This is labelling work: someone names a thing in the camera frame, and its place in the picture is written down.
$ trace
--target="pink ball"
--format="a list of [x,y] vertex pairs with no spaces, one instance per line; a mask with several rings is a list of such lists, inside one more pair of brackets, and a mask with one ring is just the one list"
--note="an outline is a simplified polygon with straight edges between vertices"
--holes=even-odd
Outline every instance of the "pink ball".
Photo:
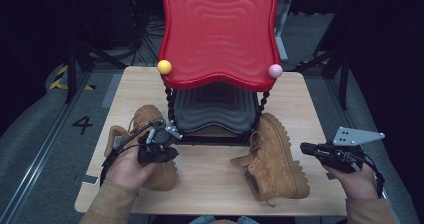
[[269,67],[268,73],[270,77],[277,79],[283,74],[283,68],[280,64],[273,64]]

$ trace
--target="hand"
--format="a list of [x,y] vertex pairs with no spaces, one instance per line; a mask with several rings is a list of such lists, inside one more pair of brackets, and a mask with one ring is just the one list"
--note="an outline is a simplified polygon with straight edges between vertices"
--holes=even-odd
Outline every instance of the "hand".
[[[138,144],[137,140],[134,139],[128,143],[128,146],[136,144]],[[109,168],[105,179],[134,190],[140,189],[144,182],[152,175],[155,168],[158,167],[158,164],[150,163],[142,167],[138,163],[139,149],[140,147],[136,146],[122,152]]]
[[323,165],[323,167],[340,181],[348,198],[378,199],[374,171],[365,163],[362,170],[350,174],[328,166]]

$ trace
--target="tan work boot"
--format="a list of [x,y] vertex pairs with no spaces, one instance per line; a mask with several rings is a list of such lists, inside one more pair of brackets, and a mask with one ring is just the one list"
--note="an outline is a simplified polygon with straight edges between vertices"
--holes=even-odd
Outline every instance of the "tan work boot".
[[245,179],[258,201],[309,195],[308,180],[299,161],[293,161],[290,146],[283,125],[273,115],[264,113],[250,137],[250,154],[231,160],[234,165],[248,167]]
[[[132,134],[137,130],[140,130],[147,124],[149,121],[154,121],[157,119],[163,119],[160,111],[153,105],[145,105],[140,107],[134,114],[133,119],[130,122],[128,130],[125,130],[120,126],[112,126],[109,131],[109,138],[104,152],[105,157],[113,149],[113,144],[115,142],[116,136],[122,136],[121,143],[127,140]],[[146,129],[137,135],[136,138],[143,136],[151,128]],[[151,188],[157,191],[169,191],[171,190],[178,181],[177,168],[175,167],[175,162],[173,160],[168,161],[167,163],[160,163],[157,165],[153,174],[147,179],[143,187]]]

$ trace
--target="boot sole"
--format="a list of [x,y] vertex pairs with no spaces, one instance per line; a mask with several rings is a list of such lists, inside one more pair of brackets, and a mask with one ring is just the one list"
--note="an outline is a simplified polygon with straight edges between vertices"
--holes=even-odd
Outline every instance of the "boot sole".
[[270,126],[272,126],[276,130],[276,133],[278,133],[278,136],[280,138],[280,143],[282,143],[282,150],[286,157],[285,159],[288,164],[287,166],[290,169],[292,180],[295,186],[295,193],[288,198],[301,199],[309,196],[310,187],[308,185],[308,179],[305,177],[305,173],[302,171],[303,168],[300,166],[300,162],[293,160],[290,150],[290,138],[287,134],[286,129],[281,124],[281,122],[270,113],[262,114],[262,118],[268,123],[270,123]]

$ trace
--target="sleeve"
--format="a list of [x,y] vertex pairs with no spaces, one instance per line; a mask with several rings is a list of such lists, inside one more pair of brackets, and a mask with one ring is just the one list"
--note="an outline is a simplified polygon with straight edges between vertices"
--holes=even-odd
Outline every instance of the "sleeve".
[[349,224],[397,223],[385,199],[347,199],[346,211]]
[[138,190],[105,180],[80,223],[127,223],[137,196]]

